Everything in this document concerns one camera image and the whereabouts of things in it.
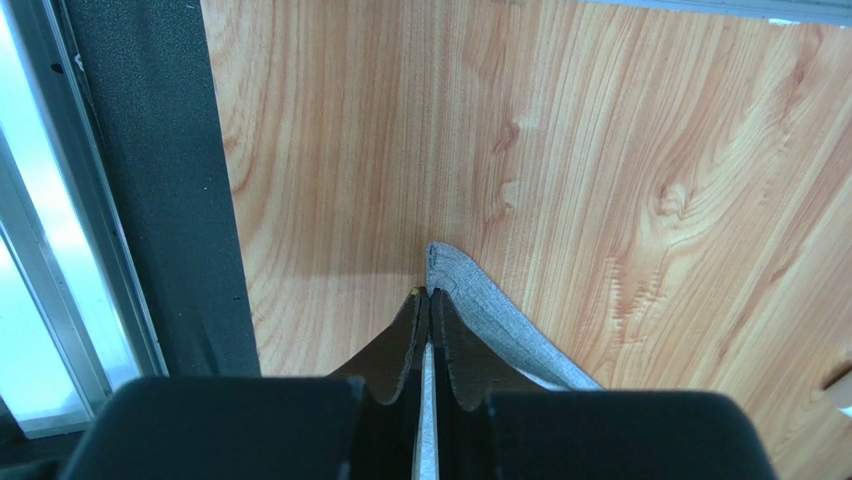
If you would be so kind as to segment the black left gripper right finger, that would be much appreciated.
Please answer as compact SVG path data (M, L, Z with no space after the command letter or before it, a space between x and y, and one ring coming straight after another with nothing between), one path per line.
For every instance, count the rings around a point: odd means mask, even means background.
M435 367L436 447L441 479L500 479L492 394L542 393L545 388L504 361L462 320L451 295L430 295Z

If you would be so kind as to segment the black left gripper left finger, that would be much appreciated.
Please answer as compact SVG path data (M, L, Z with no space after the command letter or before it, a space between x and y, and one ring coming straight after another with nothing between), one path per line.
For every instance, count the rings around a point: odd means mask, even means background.
M348 460L351 479L413 475L429 306L425 289L413 288L390 325L329 374L363 384Z

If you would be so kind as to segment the light grey cloth napkin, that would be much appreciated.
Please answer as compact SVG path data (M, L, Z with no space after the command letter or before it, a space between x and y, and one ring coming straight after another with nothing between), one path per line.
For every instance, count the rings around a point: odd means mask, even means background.
M599 390L601 385L563 354L498 288L480 266L455 246L427 247L428 292L450 294L462 322L515 371L551 391ZM413 479L439 477L435 354L424 352Z

